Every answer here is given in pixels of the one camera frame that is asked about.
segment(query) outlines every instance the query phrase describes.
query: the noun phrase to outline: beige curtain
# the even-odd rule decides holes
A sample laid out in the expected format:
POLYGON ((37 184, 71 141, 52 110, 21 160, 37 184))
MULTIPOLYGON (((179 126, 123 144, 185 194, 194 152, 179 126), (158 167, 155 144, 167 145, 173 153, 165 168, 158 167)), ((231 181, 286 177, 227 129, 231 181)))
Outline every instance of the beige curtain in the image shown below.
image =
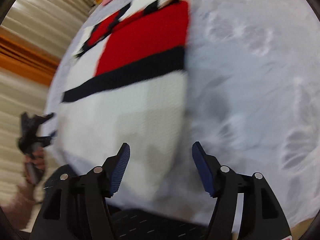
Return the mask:
POLYGON ((16 0, 2 27, 62 58, 92 4, 90 0, 16 0))
MULTIPOLYGON (((23 111, 41 115, 43 113, 48 87, 6 72, 0 68, 0 205, 6 205, 16 193, 16 185, 23 180, 23 155, 17 148, 20 136, 20 114, 23 111)), ((46 156, 46 178, 57 168, 50 156, 46 156)), ((43 198, 43 185, 36 191, 36 200, 43 198)), ((39 212, 36 206, 30 231, 39 212)))

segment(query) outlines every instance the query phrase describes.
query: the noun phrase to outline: blue gripper pad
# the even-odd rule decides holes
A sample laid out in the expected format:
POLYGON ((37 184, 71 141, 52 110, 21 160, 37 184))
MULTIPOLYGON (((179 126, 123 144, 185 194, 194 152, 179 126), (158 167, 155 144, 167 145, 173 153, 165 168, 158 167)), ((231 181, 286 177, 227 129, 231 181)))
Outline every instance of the blue gripper pad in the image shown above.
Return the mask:
POLYGON ((118 160, 116 166, 111 174, 111 184, 110 184, 110 194, 113 196, 120 187, 122 177, 124 175, 125 169, 127 168, 129 158, 130 158, 130 147, 127 143, 123 143, 118 154, 118 160))
POLYGON ((205 156, 206 153, 204 152, 201 144, 199 142, 195 142, 192 146, 193 161, 198 169, 204 190, 213 197, 215 191, 213 187, 213 174, 205 160, 205 156))

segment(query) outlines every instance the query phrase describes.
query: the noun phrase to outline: silver screw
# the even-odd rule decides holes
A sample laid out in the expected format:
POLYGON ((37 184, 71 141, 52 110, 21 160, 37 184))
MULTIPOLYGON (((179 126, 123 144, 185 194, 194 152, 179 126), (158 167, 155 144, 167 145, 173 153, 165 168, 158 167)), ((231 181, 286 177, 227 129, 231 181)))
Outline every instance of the silver screw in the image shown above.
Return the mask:
POLYGON ((254 176, 255 176, 257 179, 262 179, 262 178, 263 178, 263 176, 262 176, 262 174, 261 174, 260 172, 256 172, 256 173, 254 174, 254 176))
POLYGON ((99 166, 93 169, 94 173, 100 173, 101 171, 102 171, 102 167, 99 167, 99 166))
POLYGON ((230 171, 230 169, 229 169, 228 166, 221 166, 220 170, 221 170, 222 172, 229 172, 229 171, 230 171))
POLYGON ((61 180, 66 180, 68 178, 68 174, 62 174, 61 176, 60 176, 60 179, 61 180))

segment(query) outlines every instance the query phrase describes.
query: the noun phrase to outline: person's hand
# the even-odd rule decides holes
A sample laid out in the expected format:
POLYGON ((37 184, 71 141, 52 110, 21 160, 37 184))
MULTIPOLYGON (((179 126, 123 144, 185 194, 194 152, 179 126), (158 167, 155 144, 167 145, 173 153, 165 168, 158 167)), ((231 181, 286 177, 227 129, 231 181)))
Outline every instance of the person's hand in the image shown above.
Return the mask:
POLYGON ((44 161, 44 150, 42 147, 38 147, 38 149, 33 152, 33 155, 35 157, 35 159, 31 159, 28 155, 25 155, 25 161, 24 161, 24 166, 25 166, 25 170, 24 170, 24 174, 25 174, 25 178, 26 181, 29 184, 32 184, 31 182, 31 177, 29 175, 28 169, 27 169, 27 163, 33 163, 37 169, 42 170, 43 174, 45 171, 45 161, 44 161))

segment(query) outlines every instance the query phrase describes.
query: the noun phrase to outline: light blue fabric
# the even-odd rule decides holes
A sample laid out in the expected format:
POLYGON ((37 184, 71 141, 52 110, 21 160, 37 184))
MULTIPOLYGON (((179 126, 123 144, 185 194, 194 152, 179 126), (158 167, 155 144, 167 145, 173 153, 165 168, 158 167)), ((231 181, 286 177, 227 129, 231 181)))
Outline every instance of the light blue fabric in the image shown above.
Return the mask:
MULTIPOLYGON (((99 7, 82 29, 130 1, 99 7)), ((261 172, 291 226, 315 216, 320 208, 316 15, 306 0, 192 0, 190 13, 188 105, 175 164, 153 201, 122 189, 113 203, 208 224, 214 200, 204 191, 191 156, 192 144, 200 141, 206 153, 235 172, 261 172)), ((82 29, 52 82, 47 113, 58 110, 82 29)), ((56 128, 56 119, 50 120, 43 134, 56 128)), ((61 149, 53 145, 51 150, 63 163, 61 149)), ((85 156, 73 165, 85 170, 85 156)), ((240 218, 239 205, 234 230, 240 218)))

